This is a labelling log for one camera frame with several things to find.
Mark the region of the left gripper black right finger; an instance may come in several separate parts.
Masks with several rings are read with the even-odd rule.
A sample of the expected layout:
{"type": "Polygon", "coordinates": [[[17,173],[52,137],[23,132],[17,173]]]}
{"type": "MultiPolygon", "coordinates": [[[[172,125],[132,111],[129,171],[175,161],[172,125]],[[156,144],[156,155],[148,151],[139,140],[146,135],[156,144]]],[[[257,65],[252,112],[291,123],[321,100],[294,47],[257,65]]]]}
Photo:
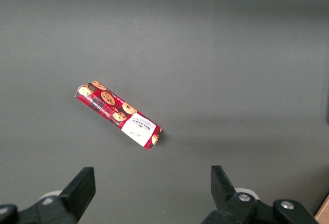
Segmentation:
{"type": "Polygon", "coordinates": [[[297,201],[278,199],[268,206],[250,193],[238,192],[219,165],[211,167],[211,194],[216,210],[203,223],[317,223],[297,201]]]}

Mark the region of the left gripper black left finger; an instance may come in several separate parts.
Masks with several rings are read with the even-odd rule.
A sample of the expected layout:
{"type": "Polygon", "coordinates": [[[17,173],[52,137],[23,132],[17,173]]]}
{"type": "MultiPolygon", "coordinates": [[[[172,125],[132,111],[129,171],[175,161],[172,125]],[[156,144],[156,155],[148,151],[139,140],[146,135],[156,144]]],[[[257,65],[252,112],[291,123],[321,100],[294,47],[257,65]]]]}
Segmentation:
{"type": "Polygon", "coordinates": [[[94,168],[84,167],[62,191],[45,194],[25,210],[2,204],[1,223],[78,223],[95,193],[94,168]]]}

